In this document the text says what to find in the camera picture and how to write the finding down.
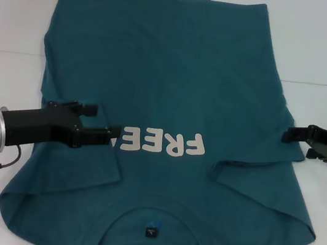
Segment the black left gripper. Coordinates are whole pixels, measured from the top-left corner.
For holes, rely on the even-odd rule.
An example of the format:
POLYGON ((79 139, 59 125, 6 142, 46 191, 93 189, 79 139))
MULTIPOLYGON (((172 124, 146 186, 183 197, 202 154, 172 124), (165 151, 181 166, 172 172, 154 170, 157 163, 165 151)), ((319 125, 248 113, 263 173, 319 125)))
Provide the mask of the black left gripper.
POLYGON ((3 111, 5 146, 59 142, 71 148, 109 145, 121 136, 122 127, 85 128, 80 117, 95 117, 97 104, 48 102, 40 109, 3 111))

